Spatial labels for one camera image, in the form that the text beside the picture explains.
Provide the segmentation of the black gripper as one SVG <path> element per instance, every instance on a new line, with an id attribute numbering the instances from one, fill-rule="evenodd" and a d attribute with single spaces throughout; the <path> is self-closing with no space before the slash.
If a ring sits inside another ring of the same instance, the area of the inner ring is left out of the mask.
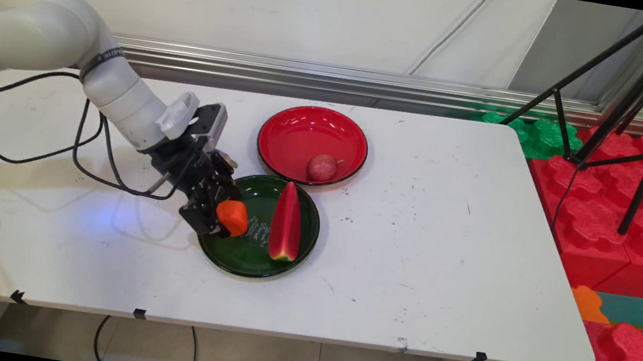
<path id="1" fill-rule="evenodd" d="M 230 232 L 219 220 L 217 206 L 227 200 L 241 200 L 233 179 L 237 164 L 220 150 L 206 152 L 205 142 L 192 136 L 163 140 L 146 154 L 152 166 L 168 175 L 166 180 L 188 197 L 179 208 L 180 218 L 198 235 L 224 238 Z"/>

